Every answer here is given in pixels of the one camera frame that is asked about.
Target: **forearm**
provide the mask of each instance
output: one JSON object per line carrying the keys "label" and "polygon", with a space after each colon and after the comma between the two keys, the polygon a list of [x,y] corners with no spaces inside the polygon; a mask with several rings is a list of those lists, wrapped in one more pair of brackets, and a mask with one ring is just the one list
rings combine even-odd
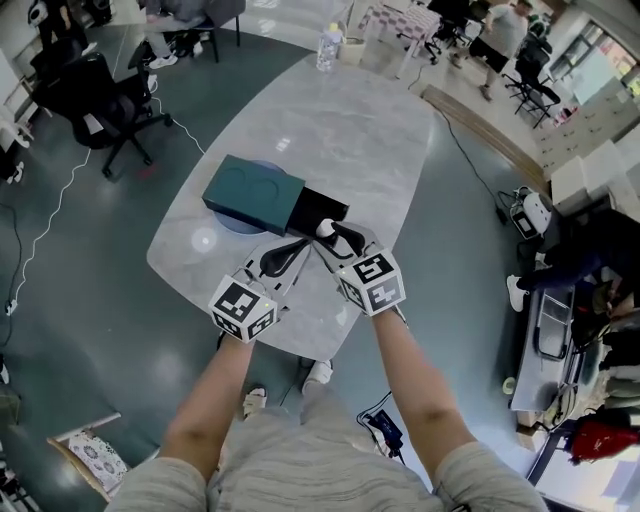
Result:
{"label": "forearm", "polygon": [[455,448],[474,441],[442,373],[425,358],[398,315],[373,317],[380,354],[393,398],[420,460],[434,478]]}
{"label": "forearm", "polygon": [[194,465],[208,479],[240,401],[253,344],[225,336],[193,391],[169,425],[161,456]]}

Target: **small white object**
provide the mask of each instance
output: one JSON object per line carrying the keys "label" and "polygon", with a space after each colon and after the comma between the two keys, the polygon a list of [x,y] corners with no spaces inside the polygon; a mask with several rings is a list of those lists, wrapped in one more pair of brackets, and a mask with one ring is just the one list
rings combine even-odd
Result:
{"label": "small white object", "polygon": [[333,229],[333,219],[324,219],[320,225],[316,228],[316,235],[318,238],[327,238],[333,235],[336,230]]}
{"label": "small white object", "polygon": [[508,377],[502,383],[502,392],[505,395],[513,395],[516,390],[516,379],[514,377]]}
{"label": "small white object", "polygon": [[220,329],[250,343],[278,321],[278,303],[231,276],[224,276],[209,301],[209,311]]}
{"label": "small white object", "polygon": [[389,249],[360,258],[338,270],[334,277],[344,296],[369,316],[406,299],[400,267]]}
{"label": "small white object", "polygon": [[507,277],[507,290],[509,290],[509,302],[511,303],[511,307],[516,313],[521,313],[524,309],[524,296],[529,292],[518,288],[518,281],[520,281],[519,277]]}
{"label": "small white object", "polygon": [[11,304],[9,304],[8,306],[5,306],[4,312],[6,313],[7,316],[11,316],[13,315],[13,312],[16,310],[17,307],[18,307],[18,302],[16,301],[16,299],[13,299],[11,301]]}
{"label": "small white object", "polygon": [[332,23],[329,25],[329,29],[325,30],[320,36],[318,59],[316,61],[316,67],[320,71],[328,73],[333,69],[341,42],[342,31],[338,28],[337,23]]}
{"label": "small white object", "polygon": [[547,210],[547,207],[542,202],[540,194],[534,192],[526,196],[522,207],[529,222],[538,233],[543,235],[551,222],[551,212]]}
{"label": "small white object", "polygon": [[307,385],[310,382],[319,382],[320,384],[328,384],[333,375],[333,364],[331,361],[316,361],[311,367],[309,375],[302,385],[302,394],[305,394]]}

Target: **water bottle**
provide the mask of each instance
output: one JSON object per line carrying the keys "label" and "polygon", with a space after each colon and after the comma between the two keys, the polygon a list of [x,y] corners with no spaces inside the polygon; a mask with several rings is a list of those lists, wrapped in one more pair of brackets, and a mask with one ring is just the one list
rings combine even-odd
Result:
{"label": "water bottle", "polygon": [[320,45],[318,47],[318,61],[316,67],[328,73],[333,69],[333,63],[336,61],[338,47],[342,42],[342,32],[338,28],[337,23],[329,25],[329,30],[325,30],[320,36]]}

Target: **office chair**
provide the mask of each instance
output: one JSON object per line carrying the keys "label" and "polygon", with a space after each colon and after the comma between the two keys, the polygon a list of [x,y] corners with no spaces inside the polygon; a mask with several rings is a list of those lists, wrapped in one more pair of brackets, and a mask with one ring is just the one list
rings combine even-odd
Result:
{"label": "office chair", "polygon": [[[558,105],[562,100],[550,87],[544,85],[544,82],[540,82],[539,76],[544,66],[551,59],[550,54],[547,52],[551,46],[546,41],[541,41],[535,37],[526,41],[523,48],[518,54],[516,60],[516,71],[520,74],[521,80],[518,81],[507,74],[502,76],[511,80],[511,84],[505,85],[507,89],[517,88],[518,92],[510,96],[515,98],[517,96],[522,100],[516,114],[520,112],[520,109],[525,104],[528,104],[531,108],[527,109],[527,112],[534,114],[537,111],[541,111],[542,115],[533,127],[534,130],[542,123],[549,115],[551,107]],[[544,98],[547,97],[551,100],[551,103],[546,103]]]}
{"label": "office chair", "polygon": [[71,37],[63,37],[42,50],[33,59],[31,67],[36,71],[38,81],[47,75],[56,74],[60,68],[82,57],[82,45]]}
{"label": "office chair", "polygon": [[[151,157],[135,134],[161,121],[165,126],[173,124],[169,114],[152,117],[146,72],[115,82],[100,53],[76,59],[55,75],[47,75],[36,84],[33,100],[66,117],[71,122],[75,139],[83,146],[92,149],[112,147],[102,167],[102,174],[107,178],[112,175],[109,166],[126,141],[138,150],[145,164],[151,165]],[[142,115],[147,119],[138,122]],[[101,126],[88,116],[93,116]]]}
{"label": "office chair", "polygon": [[[449,41],[447,48],[451,48],[456,41],[467,43],[461,34],[464,34],[467,20],[471,17],[469,0],[432,0],[428,9],[437,12],[442,17],[440,28],[433,37],[434,39]],[[442,50],[433,40],[426,43],[425,47],[427,44],[437,51],[438,55],[442,55]]]}

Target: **table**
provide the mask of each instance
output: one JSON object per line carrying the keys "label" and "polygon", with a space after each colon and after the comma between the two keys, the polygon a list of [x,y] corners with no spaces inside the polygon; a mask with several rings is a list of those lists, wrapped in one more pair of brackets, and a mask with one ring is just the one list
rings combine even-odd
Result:
{"label": "table", "polygon": [[[435,111],[397,83],[340,62],[332,73],[298,62],[256,96],[206,151],[171,204],[149,247],[149,265],[203,311],[231,274],[271,233],[231,233],[201,195],[227,154],[265,160],[307,187],[350,205],[346,220],[393,247],[429,150]],[[263,343],[326,360],[359,316],[312,251],[287,294],[291,311]]]}
{"label": "table", "polygon": [[411,39],[411,46],[396,73],[396,78],[404,73],[409,64],[409,60],[415,57],[420,51],[420,46],[429,41],[440,27],[440,15],[430,11],[424,6],[411,4],[405,11],[400,12],[384,5],[384,0],[367,9],[359,28],[365,29],[365,41],[369,41],[375,21],[382,26],[382,29],[392,28],[396,34],[402,34]]}

